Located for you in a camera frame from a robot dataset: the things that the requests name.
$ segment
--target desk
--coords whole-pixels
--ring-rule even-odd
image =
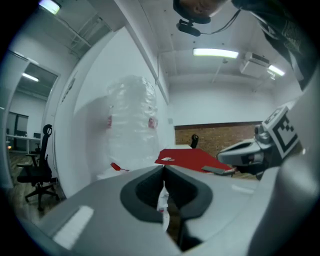
[[[182,149],[191,149],[191,147],[188,144],[182,144],[182,145],[169,146],[167,147],[167,149],[182,150]]]
[[[26,140],[26,152],[27,152],[27,154],[30,154],[29,141],[38,141],[38,142],[40,142],[39,138],[23,137],[23,136],[10,135],[10,134],[7,134],[6,137],[7,138],[20,139],[20,140]]]
[[[163,158],[172,158],[174,161],[164,161]],[[231,168],[219,162],[216,158],[204,152],[200,148],[192,149],[164,149],[160,152],[156,164],[161,165],[174,165],[184,167],[190,170],[194,170],[201,173],[208,173],[208,171],[202,170],[204,166],[210,166],[225,171]]]

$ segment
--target pipe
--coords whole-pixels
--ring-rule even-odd
[[[84,39],[81,35],[79,35],[65,20],[63,19],[60,19],[59,17],[57,16],[54,16],[54,18],[60,22],[62,25],[64,25],[68,30],[70,30],[72,33],[74,33],[77,37],[79,37],[79,39],[84,42],[87,46],[91,47],[91,44],[86,40]]]

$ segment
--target office chair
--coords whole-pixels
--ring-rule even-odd
[[[192,140],[192,142],[191,142],[190,147],[195,149],[197,147],[197,144],[198,144],[198,141],[199,141],[199,136],[194,134],[194,135],[191,136],[191,140]]]
[[[43,138],[41,144],[39,165],[37,165],[36,157],[37,154],[26,154],[26,156],[32,158],[33,166],[31,163],[18,163],[16,166],[23,167],[19,176],[17,177],[17,181],[20,183],[31,183],[33,187],[35,187],[35,191],[27,194],[25,196],[25,200],[28,203],[29,197],[38,195],[38,210],[43,211],[41,208],[41,197],[43,194],[48,194],[51,196],[55,196],[56,200],[59,200],[59,196],[54,192],[47,191],[48,189],[52,189],[54,191],[53,185],[43,186],[44,182],[52,182],[56,180],[52,179],[52,172],[48,165],[48,155],[46,155],[46,149],[48,144],[48,139],[52,133],[52,125],[47,124],[43,127]]]
[[[34,138],[37,138],[37,139],[40,139],[40,138],[41,138],[41,134],[40,134],[40,133],[37,133],[37,132],[34,132],[34,133],[33,133],[33,137],[34,137]],[[34,149],[34,152],[39,155],[40,152],[41,152],[40,143],[36,143],[36,145],[37,145],[37,148]]]

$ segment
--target fluorescent light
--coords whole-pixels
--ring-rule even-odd
[[[193,56],[220,56],[236,59],[239,52],[221,49],[194,48]]]
[[[32,58],[27,57],[27,59],[28,59],[31,63],[36,64],[36,65],[39,66],[39,63],[36,62],[35,60],[33,60]]]
[[[41,0],[39,5],[54,15],[56,15],[60,10],[60,5],[52,0]]]
[[[31,80],[33,80],[33,81],[39,82],[39,79],[36,78],[36,77],[34,77],[34,76],[32,76],[32,75],[29,75],[29,74],[26,74],[26,73],[23,73],[22,75],[23,75],[25,78],[29,78],[29,79],[31,79]]]
[[[277,68],[277,67],[275,67],[275,66],[273,66],[273,65],[271,65],[271,66],[269,67],[269,69],[270,69],[271,71],[277,73],[277,74],[280,75],[280,76],[283,76],[283,75],[285,74],[285,72],[283,72],[282,70],[280,70],[279,68]]]

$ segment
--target clear plastic bag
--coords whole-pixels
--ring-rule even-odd
[[[152,166],[159,155],[154,86],[126,76],[107,88],[107,157],[125,170]]]

